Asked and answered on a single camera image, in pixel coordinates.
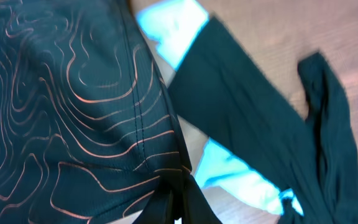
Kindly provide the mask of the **black orange patterned jersey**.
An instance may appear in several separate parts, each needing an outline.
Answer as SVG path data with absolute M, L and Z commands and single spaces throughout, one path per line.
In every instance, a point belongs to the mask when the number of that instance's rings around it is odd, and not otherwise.
M 0 1 L 0 223 L 217 223 L 126 1 Z

